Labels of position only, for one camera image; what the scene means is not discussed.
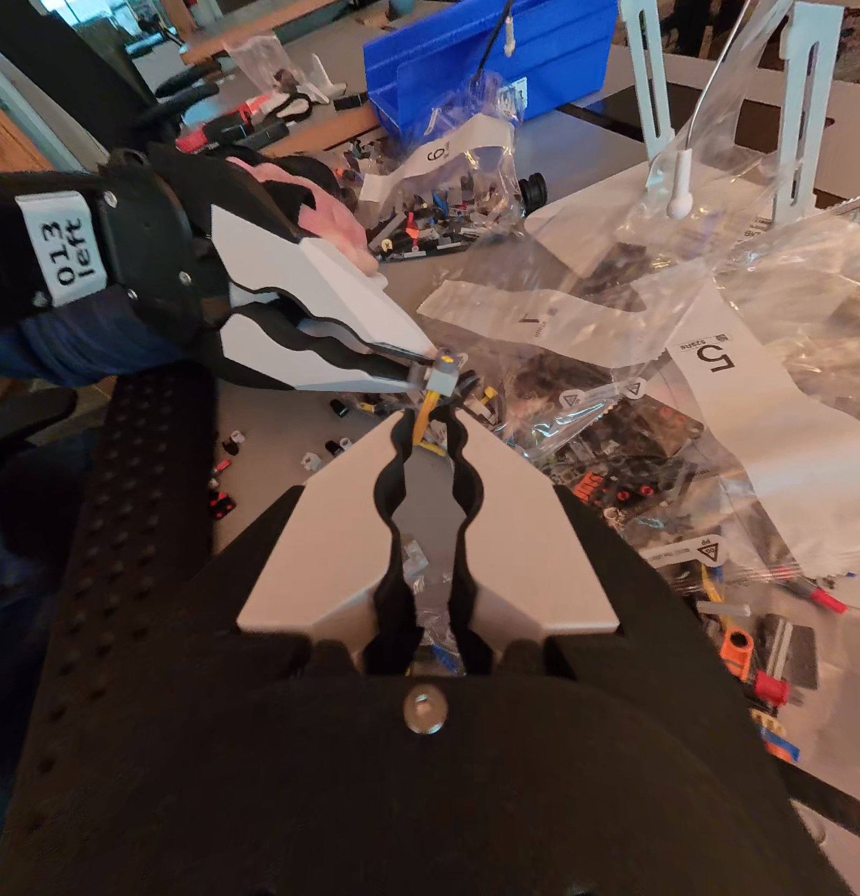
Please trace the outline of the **red and black hand tool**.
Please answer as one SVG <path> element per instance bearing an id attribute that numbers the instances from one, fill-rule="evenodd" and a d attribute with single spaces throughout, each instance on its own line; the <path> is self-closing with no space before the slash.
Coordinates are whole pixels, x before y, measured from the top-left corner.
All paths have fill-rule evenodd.
<path id="1" fill-rule="evenodd" d="M 232 111 L 209 120 L 198 129 L 179 136 L 175 140 L 175 148 L 187 154 L 221 148 L 262 151 L 289 135 L 290 128 L 285 119 L 269 117 L 267 124 L 257 124 L 253 120 L 250 105 L 241 104 Z"/>

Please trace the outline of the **blue plastic bin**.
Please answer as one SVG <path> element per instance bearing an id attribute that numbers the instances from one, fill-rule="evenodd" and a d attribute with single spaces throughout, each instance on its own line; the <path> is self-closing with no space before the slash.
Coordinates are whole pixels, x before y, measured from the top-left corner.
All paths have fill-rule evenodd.
<path id="1" fill-rule="evenodd" d="M 368 97 L 388 133 L 411 133 L 431 107 L 484 69 L 517 87 L 525 117 L 538 118 L 603 86 L 618 18 L 616 1 L 516 1 L 515 48 L 503 24 L 506 2 L 448 6 L 364 46 Z"/>

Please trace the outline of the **black perforated pad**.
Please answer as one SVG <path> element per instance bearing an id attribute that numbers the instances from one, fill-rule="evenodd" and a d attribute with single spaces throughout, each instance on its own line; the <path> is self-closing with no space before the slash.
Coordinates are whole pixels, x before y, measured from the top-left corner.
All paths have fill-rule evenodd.
<path id="1" fill-rule="evenodd" d="M 87 479 L 0 842 L 0 894 L 71 894 L 159 727 L 167 600 L 207 561 L 217 387 L 193 362 L 121 377 Z"/>

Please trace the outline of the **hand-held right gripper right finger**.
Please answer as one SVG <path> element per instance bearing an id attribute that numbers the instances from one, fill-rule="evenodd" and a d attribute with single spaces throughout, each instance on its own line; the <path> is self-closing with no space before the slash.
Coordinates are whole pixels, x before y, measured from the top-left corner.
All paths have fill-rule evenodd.
<path id="1" fill-rule="evenodd" d="M 448 617 L 469 673 L 516 643 L 620 626 L 554 484 L 467 411 L 444 415 L 456 537 Z"/>

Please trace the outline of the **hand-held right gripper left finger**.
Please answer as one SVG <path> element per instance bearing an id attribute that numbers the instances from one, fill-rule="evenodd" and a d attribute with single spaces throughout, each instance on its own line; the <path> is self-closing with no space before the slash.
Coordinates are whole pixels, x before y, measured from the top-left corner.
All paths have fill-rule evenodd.
<path id="1" fill-rule="evenodd" d="M 396 411 L 296 490 L 241 631 L 343 644 L 369 673 L 407 670 L 411 589 L 393 515 L 410 455 L 411 413 Z"/>

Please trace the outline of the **metal rod with white tip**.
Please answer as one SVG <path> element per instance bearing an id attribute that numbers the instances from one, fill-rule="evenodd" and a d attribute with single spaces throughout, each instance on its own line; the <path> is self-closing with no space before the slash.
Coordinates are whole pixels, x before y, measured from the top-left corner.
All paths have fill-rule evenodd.
<path id="1" fill-rule="evenodd" d="M 490 34 L 485 39 L 480 57 L 471 73 L 471 80 L 477 82 L 487 73 L 506 73 L 508 62 L 513 57 L 517 41 L 515 36 L 515 1 L 504 3 Z"/>
<path id="2" fill-rule="evenodd" d="M 672 190 L 671 197 L 669 200 L 669 204 L 667 206 L 667 214 L 668 217 L 672 220 L 682 220 L 685 218 L 692 210 L 693 207 L 693 196 L 692 196 L 692 156 L 693 156 L 693 147 L 692 147 L 692 136 L 695 124 L 699 118 L 700 112 L 703 108 L 705 99 L 707 94 L 710 92 L 710 88 L 713 86 L 715 82 L 715 78 L 717 73 L 719 73 L 720 69 L 723 68 L 724 62 L 727 59 L 731 49 L 736 42 L 737 36 L 741 31 L 743 25 L 745 24 L 747 17 L 749 15 L 749 9 L 751 6 L 751 1 L 744 1 L 741 10 L 738 14 L 738 17 L 728 34 L 727 40 L 720 52 L 719 57 L 715 62 L 715 67 L 713 71 L 710 73 L 709 78 L 706 82 L 706 85 L 701 90 L 696 105 L 694 106 L 692 116 L 687 123 L 687 133 L 685 134 L 685 140 L 683 144 L 683 148 L 679 151 L 675 157 L 675 167 L 673 174 L 673 182 L 672 182 Z"/>

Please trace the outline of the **small grey lego assembly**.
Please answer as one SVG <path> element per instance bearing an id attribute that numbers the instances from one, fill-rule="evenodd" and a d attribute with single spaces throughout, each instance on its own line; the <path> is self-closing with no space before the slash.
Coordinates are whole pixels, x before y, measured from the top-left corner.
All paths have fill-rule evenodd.
<path id="1" fill-rule="evenodd" d="M 414 421 L 413 446 L 419 446 L 424 441 L 432 412 L 440 406 L 443 399 L 452 397 L 456 391 L 458 380 L 467 360 L 468 354 L 464 352 L 442 351 L 437 356 L 427 376 L 424 397 Z"/>

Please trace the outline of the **person's left hand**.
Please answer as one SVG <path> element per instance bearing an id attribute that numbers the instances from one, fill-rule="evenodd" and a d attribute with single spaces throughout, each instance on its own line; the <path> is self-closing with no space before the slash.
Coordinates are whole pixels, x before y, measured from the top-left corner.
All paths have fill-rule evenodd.
<path id="1" fill-rule="evenodd" d="M 262 161 L 255 165 L 244 160 L 228 161 L 263 185 L 272 201 L 288 220 L 300 230 L 334 245 L 368 277 L 379 274 L 379 263 L 369 251 L 363 226 L 346 207 L 334 174 L 321 162 L 293 156 L 286 162 L 306 164 L 302 173 L 290 172 L 279 161 Z"/>

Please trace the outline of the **clear bag of mixed parts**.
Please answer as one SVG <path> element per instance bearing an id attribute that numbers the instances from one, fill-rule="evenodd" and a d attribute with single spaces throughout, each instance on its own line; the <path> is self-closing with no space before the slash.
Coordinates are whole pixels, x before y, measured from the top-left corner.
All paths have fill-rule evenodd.
<path id="1" fill-rule="evenodd" d="M 525 100 L 482 72 L 419 115 L 406 137 L 351 145 L 357 218 L 380 262 L 463 251 L 513 230 L 525 203 L 515 150 Z"/>

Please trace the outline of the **background wooden table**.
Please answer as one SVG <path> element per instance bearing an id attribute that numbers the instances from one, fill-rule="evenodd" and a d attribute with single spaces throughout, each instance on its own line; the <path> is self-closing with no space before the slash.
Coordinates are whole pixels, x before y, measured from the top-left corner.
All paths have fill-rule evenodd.
<path id="1" fill-rule="evenodd" d="M 222 56 L 226 43 L 237 45 L 245 40 L 266 34 L 276 27 L 301 20 L 308 14 L 326 11 L 331 2 L 254 2 L 243 9 L 222 17 L 215 24 L 195 31 L 182 47 L 181 57 L 194 65 Z M 334 83 L 345 83 L 350 92 L 366 87 L 364 74 L 364 44 L 378 35 L 378 31 L 361 24 L 347 14 L 340 21 L 326 24 L 312 34 L 296 39 L 289 45 L 292 60 L 311 66 L 311 56 L 317 55 Z M 258 85 L 245 73 L 234 71 L 222 82 L 218 95 L 194 106 L 186 115 L 187 125 L 221 115 L 242 104 L 246 99 L 261 94 Z M 334 106 L 319 106 L 312 116 L 291 134 L 266 149 L 269 156 L 281 156 L 300 151 L 325 151 L 340 143 L 368 133 L 378 126 L 371 107 L 336 111 Z"/>

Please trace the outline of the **pile of clear lego bags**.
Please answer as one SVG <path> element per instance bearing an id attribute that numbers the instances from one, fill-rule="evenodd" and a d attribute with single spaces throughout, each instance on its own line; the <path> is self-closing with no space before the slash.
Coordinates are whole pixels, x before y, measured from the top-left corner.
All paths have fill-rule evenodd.
<path id="1" fill-rule="evenodd" d="M 421 326 L 498 386 L 491 432 L 556 484 L 650 479 L 587 502 L 679 592 L 816 635 L 798 764 L 860 798 L 860 198 L 754 209 L 758 169 L 710 186 L 715 263 L 682 300 L 700 231 L 645 234 L 650 161 L 529 215 L 522 232 L 393 279 Z"/>

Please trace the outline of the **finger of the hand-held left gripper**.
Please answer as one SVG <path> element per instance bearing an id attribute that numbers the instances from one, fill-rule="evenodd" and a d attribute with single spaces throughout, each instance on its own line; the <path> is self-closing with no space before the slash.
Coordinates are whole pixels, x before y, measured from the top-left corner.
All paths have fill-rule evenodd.
<path id="1" fill-rule="evenodd" d="M 285 292 L 311 317 L 350 330 L 360 342 L 413 359 L 431 359 L 436 347 L 412 317 L 323 238 L 293 242 L 217 205 L 211 241 L 230 278 L 256 294 Z"/>
<path id="2" fill-rule="evenodd" d="M 234 308 L 218 329 L 222 357 L 300 392 L 403 393 L 431 364 L 430 339 L 391 301 L 326 302 L 302 322 L 312 330 L 268 304 Z"/>

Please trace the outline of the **black-handled pliers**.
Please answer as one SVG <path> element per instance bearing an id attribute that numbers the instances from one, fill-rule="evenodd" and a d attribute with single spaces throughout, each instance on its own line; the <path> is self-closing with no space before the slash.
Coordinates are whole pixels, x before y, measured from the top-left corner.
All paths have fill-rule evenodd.
<path id="1" fill-rule="evenodd" d="M 260 126 L 298 124 L 312 116 L 312 98 L 301 91 L 272 92 L 259 99 L 253 118 Z"/>

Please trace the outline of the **black office chair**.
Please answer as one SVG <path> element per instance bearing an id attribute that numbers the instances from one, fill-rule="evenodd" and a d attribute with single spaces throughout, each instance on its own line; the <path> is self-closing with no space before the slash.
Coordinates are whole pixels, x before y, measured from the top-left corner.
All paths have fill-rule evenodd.
<path id="1" fill-rule="evenodd" d="M 76 407 L 77 392 L 71 388 L 50 388 L 8 398 L 0 403 L 0 447 L 62 422 Z"/>
<path id="2" fill-rule="evenodd" d="M 145 151 L 151 142 L 175 144 L 183 115 L 218 94 L 214 83 L 182 89 L 160 101 L 138 78 L 132 84 L 60 17 L 29 2 L 0 2 L 0 56 L 4 75 L 21 74 L 68 118 L 47 123 L 76 162 L 94 171 L 111 151 Z"/>

